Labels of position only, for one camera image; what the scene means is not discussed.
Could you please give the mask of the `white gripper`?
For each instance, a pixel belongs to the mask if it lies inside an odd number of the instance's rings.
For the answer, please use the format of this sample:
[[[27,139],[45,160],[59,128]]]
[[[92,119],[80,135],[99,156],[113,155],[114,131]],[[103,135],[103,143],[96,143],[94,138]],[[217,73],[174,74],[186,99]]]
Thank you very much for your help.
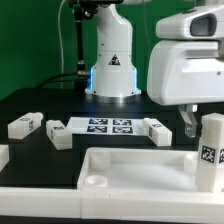
[[[224,101],[224,57],[218,55],[218,42],[156,44],[149,62],[147,93],[160,105],[179,105],[186,136],[200,137],[197,104]]]

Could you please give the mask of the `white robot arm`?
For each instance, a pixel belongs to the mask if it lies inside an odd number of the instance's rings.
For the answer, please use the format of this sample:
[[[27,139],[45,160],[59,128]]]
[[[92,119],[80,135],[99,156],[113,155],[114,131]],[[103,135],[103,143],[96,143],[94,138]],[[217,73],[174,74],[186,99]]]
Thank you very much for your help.
[[[132,64],[132,25],[113,2],[99,2],[97,61],[90,72],[88,96],[104,103],[123,103],[140,94]],[[160,105],[176,105],[185,134],[194,138],[201,125],[194,112],[200,103],[224,102],[224,0],[157,22],[161,41],[151,52],[147,93]]]

